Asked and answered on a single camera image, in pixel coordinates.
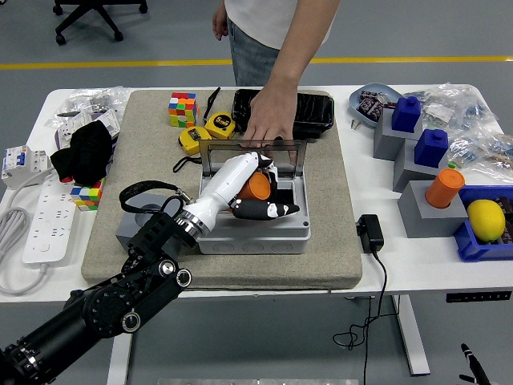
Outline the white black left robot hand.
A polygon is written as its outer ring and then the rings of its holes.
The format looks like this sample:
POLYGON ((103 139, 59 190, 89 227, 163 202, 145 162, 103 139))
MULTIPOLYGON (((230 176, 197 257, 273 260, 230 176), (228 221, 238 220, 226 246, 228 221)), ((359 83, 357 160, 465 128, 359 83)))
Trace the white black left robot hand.
POLYGON ((256 152, 247 152, 226 160, 198 199, 184 206, 176 223, 197 239, 213 231, 217 214, 226 209, 231 209, 236 218, 254 221, 271 221, 299 212, 300 207, 295 204, 240 199, 236 196, 261 168, 277 174, 273 161, 256 152))

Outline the person's right hand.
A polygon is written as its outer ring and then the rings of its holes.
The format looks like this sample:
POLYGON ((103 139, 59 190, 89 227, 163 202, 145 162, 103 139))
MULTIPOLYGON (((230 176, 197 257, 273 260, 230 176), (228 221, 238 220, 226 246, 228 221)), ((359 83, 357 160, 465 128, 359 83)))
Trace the person's right hand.
POLYGON ((220 0, 212 16, 212 33, 217 41, 228 37, 228 14, 224 0, 220 0))

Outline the person's left hand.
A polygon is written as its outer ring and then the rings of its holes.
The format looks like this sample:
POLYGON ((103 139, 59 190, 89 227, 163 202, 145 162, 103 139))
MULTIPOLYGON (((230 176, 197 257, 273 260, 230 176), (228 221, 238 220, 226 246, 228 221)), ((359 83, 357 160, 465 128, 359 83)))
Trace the person's left hand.
POLYGON ((268 83, 251 102, 251 115, 243 136, 261 141, 292 140, 297 112, 297 85, 268 83))

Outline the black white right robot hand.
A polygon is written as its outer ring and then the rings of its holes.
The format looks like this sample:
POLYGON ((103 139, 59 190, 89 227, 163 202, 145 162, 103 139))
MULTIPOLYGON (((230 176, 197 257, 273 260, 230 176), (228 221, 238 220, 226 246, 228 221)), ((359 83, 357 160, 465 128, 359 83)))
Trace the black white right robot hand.
POLYGON ((473 377, 469 375, 460 374, 459 378, 462 381, 467 381, 469 383, 475 383, 479 385, 491 385, 491 381, 488 379, 485 371, 483 370, 483 367, 481 366, 480 362, 477 360, 475 355, 472 353, 468 345, 462 343, 461 349, 469 364, 469 368, 471 369, 473 377))

